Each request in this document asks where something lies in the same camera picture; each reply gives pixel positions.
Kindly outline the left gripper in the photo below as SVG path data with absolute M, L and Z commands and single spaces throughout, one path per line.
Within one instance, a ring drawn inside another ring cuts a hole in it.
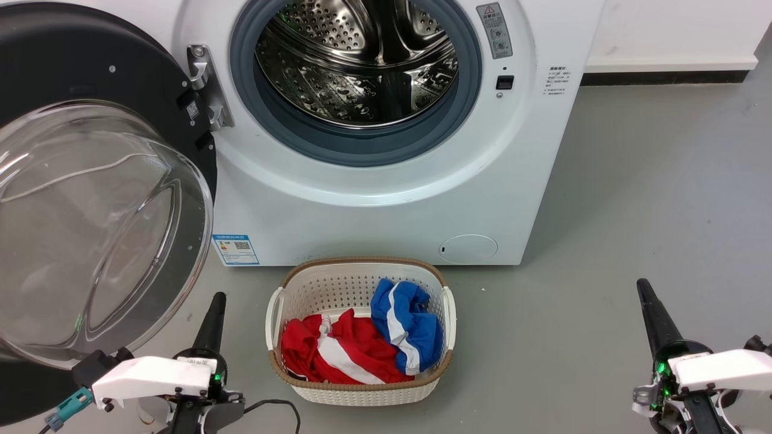
M 220 355 L 226 303 L 227 297 L 225 293 L 214 294 L 192 348 L 185 349 L 176 354 L 176 360 L 181 360 L 181 362 L 197 363 L 198 365 L 209 367 L 209 390 L 207 390 L 205 402 L 212 405 L 224 403 L 245 404 L 242 392 L 228 388 L 228 363 Z

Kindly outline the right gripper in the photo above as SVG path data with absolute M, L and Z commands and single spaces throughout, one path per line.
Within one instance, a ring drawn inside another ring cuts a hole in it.
M 697 433 L 712 422 L 712 397 L 684 392 L 668 361 L 712 351 L 683 337 L 647 278 L 636 281 L 649 349 L 653 357 L 651 383 L 633 390 L 633 410 L 650 420 L 656 433 Z

